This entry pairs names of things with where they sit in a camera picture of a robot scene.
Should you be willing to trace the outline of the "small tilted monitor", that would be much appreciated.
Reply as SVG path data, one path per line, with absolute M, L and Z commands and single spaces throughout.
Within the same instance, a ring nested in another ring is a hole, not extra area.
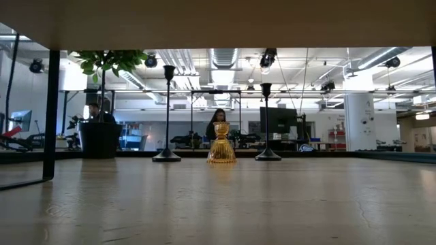
M 20 127 L 21 131 L 29 131 L 31 125 L 31 115 L 31 110 L 12 112 L 9 119 L 8 129 L 12 130 L 16 127 Z

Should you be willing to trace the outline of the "silver ventilation duct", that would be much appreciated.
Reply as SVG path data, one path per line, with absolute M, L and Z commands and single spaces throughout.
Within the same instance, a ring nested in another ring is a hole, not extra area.
M 236 71 L 238 48 L 211 48 L 208 50 L 210 71 Z

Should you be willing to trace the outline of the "black monitor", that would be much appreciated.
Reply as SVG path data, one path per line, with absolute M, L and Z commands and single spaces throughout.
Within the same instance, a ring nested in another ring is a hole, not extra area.
M 297 111 L 287 108 L 268 108 L 260 107 L 260 129 L 266 132 L 268 125 L 269 133 L 289 133 L 290 127 L 296 127 Z

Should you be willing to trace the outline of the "black plant pot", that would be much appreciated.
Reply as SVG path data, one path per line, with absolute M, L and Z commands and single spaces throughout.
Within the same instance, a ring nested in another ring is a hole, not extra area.
M 122 126 L 104 122 L 84 122 L 78 125 L 82 157 L 113 159 L 119 147 Z

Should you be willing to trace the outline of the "amber glass candle holder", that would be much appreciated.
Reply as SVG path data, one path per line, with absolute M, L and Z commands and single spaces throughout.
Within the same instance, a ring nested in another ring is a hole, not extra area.
M 233 164 L 236 163 L 234 149 L 228 140 L 230 124 L 228 122 L 214 122 L 216 138 L 211 143 L 207 163 Z

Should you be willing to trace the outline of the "person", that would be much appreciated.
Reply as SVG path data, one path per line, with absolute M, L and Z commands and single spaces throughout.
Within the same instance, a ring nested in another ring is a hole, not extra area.
M 106 113 L 106 112 L 100 112 L 99 105 L 97 103 L 90 103 L 88 105 L 89 108 L 89 119 L 88 121 L 90 123 L 100 123 L 100 116 L 103 116 L 102 122 L 104 123 L 111 123 L 115 124 L 116 121 L 114 119 L 114 116 Z
M 217 109 L 206 128 L 206 137 L 208 138 L 209 141 L 216 139 L 214 123 L 225 122 L 225 121 L 226 121 L 225 111 L 221 108 Z

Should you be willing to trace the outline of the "white round column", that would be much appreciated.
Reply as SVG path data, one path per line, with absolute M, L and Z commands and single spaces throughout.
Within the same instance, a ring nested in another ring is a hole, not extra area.
M 343 82 L 347 151 L 375 150 L 375 110 L 372 75 L 351 75 Z

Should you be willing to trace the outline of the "tall black candlestick holder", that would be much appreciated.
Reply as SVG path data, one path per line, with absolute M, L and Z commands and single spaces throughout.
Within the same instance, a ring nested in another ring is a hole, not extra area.
M 175 70 L 175 66 L 172 65 L 164 65 L 164 76 L 166 79 L 166 85 L 167 85 L 167 95 L 166 95 L 166 138 L 165 138 L 165 147 L 164 149 L 157 154 L 156 156 L 154 156 L 152 158 L 153 162 L 179 162 L 181 161 L 181 158 L 174 154 L 170 148 L 170 140 L 169 140 L 169 126 L 170 126 L 170 122 L 169 122 L 169 117 L 170 117 L 170 82 L 174 77 L 174 70 Z

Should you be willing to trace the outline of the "wooden riser with black legs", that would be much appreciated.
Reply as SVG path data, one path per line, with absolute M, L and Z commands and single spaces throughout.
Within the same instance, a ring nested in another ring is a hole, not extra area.
M 49 50 L 42 182 L 63 50 L 428 46 L 436 75 L 436 0 L 0 0 L 0 23 Z

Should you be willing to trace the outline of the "medium black candlestick holder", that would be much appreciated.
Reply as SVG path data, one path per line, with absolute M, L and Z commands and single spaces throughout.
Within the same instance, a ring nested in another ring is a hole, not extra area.
M 268 98 L 271 94 L 271 83 L 262 83 L 262 95 L 264 96 L 265 101 L 265 149 L 262 153 L 257 155 L 255 157 L 256 161 L 280 161 L 281 157 L 273 152 L 273 150 L 270 148 L 269 144 L 269 130 L 268 130 Z

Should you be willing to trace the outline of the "green leafy plant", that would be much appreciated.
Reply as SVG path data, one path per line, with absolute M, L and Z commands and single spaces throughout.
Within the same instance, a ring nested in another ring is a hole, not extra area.
M 120 71 L 133 71 L 143 61 L 147 60 L 148 54 L 143 50 L 70 50 L 68 55 L 78 59 L 82 73 L 91 76 L 94 83 L 102 79 L 101 99 L 99 109 L 99 122 L 104 122 L 104 95 L 106 93 L 106 72 L 111 71 L 119 77 Z

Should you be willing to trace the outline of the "red storage shelf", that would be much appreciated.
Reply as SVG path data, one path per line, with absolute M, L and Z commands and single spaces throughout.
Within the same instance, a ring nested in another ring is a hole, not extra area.
M 345 131 L 330 129 L 328 131 L 328 149 L 329 151 L 346 151 Z

